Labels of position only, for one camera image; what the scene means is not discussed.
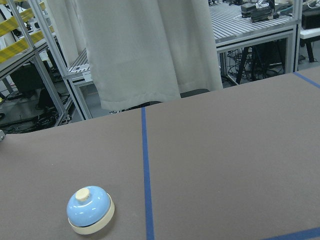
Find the yellow black striped barrier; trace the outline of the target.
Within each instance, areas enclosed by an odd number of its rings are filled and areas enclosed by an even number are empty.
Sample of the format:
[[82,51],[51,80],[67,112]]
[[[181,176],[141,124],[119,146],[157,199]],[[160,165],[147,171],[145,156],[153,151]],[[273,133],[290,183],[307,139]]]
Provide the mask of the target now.
[[[28,8],[22,12],[19,12],[19,18],[22,20],[23,23],[28,22],[29,20],[35,17],[33,10]],[[13,30],[19,27],[18,20],[15,16],[11,16],[10,18],[2,21],[0,23],[0,37],[4,37],[6,34],[11,33]],[[32,43],[35,46],[40,46],[40,44],[45,42],[45,36],[41,30],[36,30],[31,33],[28,33]],[[19,40],[9,44],[8,46],[0,49],[0,63],[4,63],[9,59],[13,58],[14,56],[25,52],[27,49],[30,48],[25,37],[21,37]]]

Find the beige curtain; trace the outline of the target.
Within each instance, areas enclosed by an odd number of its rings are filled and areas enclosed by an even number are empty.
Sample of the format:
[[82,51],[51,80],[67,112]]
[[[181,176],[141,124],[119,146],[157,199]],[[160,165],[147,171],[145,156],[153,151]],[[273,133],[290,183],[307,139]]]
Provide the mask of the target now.
[[86,50],[103,109],[222,89],[204,0],[47,0],[64,58]]

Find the aluminium slatted workbench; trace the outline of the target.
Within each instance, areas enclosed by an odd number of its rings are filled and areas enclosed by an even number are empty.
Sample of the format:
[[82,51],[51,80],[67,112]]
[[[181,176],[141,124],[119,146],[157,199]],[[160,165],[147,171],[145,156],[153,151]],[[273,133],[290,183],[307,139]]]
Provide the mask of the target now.
[[228,3],[217,3],[209,7],[221,73],[228,76],[227,52],[243,49],[247,56],[249,47],[271,41],[286,40],[284,72],[293,73],[298,69],[300,30],[303,2],[292,2],[292,16],[280,16],[260,22],[243,18],[241,7]]

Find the black equipment on workbench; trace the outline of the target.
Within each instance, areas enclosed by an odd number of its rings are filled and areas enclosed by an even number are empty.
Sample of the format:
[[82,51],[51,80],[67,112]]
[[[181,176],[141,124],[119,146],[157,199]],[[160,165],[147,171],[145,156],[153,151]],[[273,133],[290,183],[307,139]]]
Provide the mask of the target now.
[[252,23],[274,20],[280,17],[276,12],[275,3],[271,0],[255,4],[248,2],[240,8],[242,18],[250,18]]

